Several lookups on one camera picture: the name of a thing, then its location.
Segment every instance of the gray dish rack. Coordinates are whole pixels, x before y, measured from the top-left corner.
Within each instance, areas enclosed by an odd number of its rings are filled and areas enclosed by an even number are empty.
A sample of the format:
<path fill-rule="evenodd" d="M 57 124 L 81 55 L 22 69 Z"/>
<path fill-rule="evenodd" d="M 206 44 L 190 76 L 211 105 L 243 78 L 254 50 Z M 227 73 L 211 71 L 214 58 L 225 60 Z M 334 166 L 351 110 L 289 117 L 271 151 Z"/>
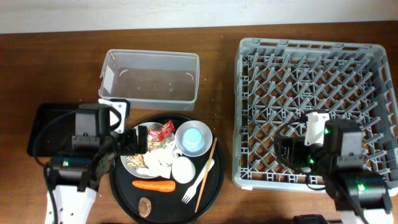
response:
<path fill-rule="evenodd" d="M 387 55 L 376 44 L 245 38 L 235 58 L 233 182 L 243 189 L 314 192 L 305 176 L 279 164 L 278 127 L 302 113 L 326 109 L 330 118 L 363 130 L 364 169 L 384 176 L 397 193 L 397 103 Z M 304 136 L 293 124 L 285 136 Z M 312 187 L 323 180 L 311 176 Z"/>

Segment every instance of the clear plastic container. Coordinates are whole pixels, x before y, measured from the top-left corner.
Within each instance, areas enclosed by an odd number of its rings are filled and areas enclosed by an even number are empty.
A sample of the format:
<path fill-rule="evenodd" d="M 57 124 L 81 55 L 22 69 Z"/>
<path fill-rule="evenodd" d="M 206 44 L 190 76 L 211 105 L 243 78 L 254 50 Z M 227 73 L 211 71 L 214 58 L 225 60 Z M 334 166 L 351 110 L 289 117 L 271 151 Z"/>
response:
<path fill-rule="evenodd" d="M 190 111 L 199 87 L 199 56 L 148 50 L 110 50 L 99 97 L 124 98 L 131 108 Z"/>

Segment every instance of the wood grain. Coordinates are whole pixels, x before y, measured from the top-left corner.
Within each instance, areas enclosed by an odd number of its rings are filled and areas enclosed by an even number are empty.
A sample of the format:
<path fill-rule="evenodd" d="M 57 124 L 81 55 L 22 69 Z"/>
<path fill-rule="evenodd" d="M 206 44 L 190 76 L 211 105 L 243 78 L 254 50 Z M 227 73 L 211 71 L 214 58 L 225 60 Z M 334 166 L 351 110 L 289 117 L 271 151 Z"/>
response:
<path fill-rule="evenodd" d="M 300 24 L 196 29 L 114 30 L 0 35 L 0 222 L 43 223 L 46 188 L 42 169 L 26 153 L 35 111 L 41 103 L 96 102 L 100 71 L 109 49 L 193 52 L 200 57 L 195 110 L 224 150 L 223 188 L 197 223 L 280 223 L 294 215 L 322 214 L 338 220 L 326 194 L 246 191 L 231 181 L 234 128 L 234 57 L 244 37 L 381 44 L 393 83 L 398 81 L 398 22 Z M 131 110 L 129 126 L 168 111 Z M 392 199 L 398 218 L 398 198 Z M 132 223 L 119 208 L 104 176 L 88 223 Z"/>

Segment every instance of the carrot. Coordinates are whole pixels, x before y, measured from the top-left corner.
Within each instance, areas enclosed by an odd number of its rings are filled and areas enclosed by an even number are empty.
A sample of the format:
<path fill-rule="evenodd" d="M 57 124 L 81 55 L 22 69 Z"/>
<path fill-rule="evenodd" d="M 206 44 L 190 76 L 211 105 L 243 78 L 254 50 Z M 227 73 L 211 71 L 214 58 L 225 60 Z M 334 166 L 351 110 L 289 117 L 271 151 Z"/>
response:
<path fill-rule="evenodd" d="M 132 184 L 139 189 L 156 190 L 159 192 L 172 192 L 175 190 L 175 182 L 172 180 L 135 180 L 132 182 Z"/>

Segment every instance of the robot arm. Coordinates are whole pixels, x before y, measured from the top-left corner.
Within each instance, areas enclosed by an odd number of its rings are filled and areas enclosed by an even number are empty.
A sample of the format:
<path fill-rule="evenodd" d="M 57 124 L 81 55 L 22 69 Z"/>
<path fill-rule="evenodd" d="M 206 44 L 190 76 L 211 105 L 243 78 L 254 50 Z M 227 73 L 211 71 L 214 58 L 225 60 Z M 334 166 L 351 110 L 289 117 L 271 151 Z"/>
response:
<path fill-rule="evenodd" d="M 363 169 L 362 130 L 358 124 L 329 120 L 326 111 L 311 111 L 294 122 L 305 121 L 304 138 L 277 136 L 274 146 L 278 159 L 293 170 L 309 167 L 311 175 L 322 176 L 343 223 L 393 223 L 383 177 Z"/>
<path fill-rule="evenodd" d="M 44 167 L 46 224 L 86 223 L 101 177 L 113 168 L 114 159 L 147 152 L 147 128 L 139 126 L 138 137 L 135 129 L 124 129 L 129 103 L 99 102 L 79 106 L 72 147 Z"/>

